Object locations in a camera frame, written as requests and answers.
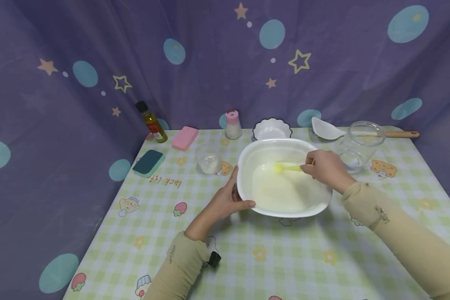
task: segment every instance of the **bottle label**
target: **bottle label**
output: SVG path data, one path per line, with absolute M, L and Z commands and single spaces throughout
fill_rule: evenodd
M 155 136 L 156 139 L 161 140 L 163 139 L 162 135 L 160 135 L 160 130 L 158 129 L 158 126 L 155 124 L 147 124 L 148 129 L 152 132 L 153 136 Z

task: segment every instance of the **table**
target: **table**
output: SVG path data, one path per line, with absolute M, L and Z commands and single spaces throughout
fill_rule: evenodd
M 317 148 L 338 145 L 307 128 L 292 130 L 292 137 Z M 165 161 L 149 179 L 130 170 L 65 300 L 139 300 L 140 286 L 153 281 L 175 234 L 226 183 L 252 136 L 248 129 L 231 141 L 223 130 L 200 130 L 182 152 L 170 145 L 177 133 L 168 131 L 165 144 L 143 143 L 137 158 L 155 149 L 166 155 Z M 221 146 L 221 174 L 197 170 L 194 151 L 206 142 Z M 355 177 L 386 191 L 450 244 L 450 199 L 409 139 L 387 139 Z M 207 244 L 222 261 L 217 269 L 203 269 L 189 299 L 426 299 L 388 248 L 345 211 L 339 198 L 334 194 L 329 209 L 316 217 L 281 219 L 247 211 L 217 224 Z

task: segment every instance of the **white bowl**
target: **white bowl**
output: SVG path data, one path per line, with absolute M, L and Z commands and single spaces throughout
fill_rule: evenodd
M 277 120 L 271 117 L 270 119 L 263 119 L 260 123 L 255 124 L 253 137 L 257 141 L 290 138 L 292 137 L 292 130 L 290 129 L 290 125 L 283 120 Z
M 277 174 L 273 170 L 278 162 L 303 165 L 307 153 L 316 149 L 308 142 L 287 138 L 249 144 L 238 158 L 237 189 L 241 198 L 254 200 L 257 205 L 253 210 L 262 215 L 304 218 L 319 214 L 332 200 L 332 189 L 304 173 Z

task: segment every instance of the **yellow spatula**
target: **yellow spatula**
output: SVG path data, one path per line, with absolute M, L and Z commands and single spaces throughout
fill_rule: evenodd
M 298 171 L 303 172 L 300 165 L 284 165 L 280 163 L 273 164 L 273 169 L 276 173 L 283 173 L 284 171 Z

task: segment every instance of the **purple backdrop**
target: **purple backdrop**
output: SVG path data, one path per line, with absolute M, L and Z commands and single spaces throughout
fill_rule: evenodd
M 170 129 L 236 108 L 420 130 L 450 195 L 450 0 L 0 0 L 0 299 L 61 299 L 148 133 L 140 100 Z

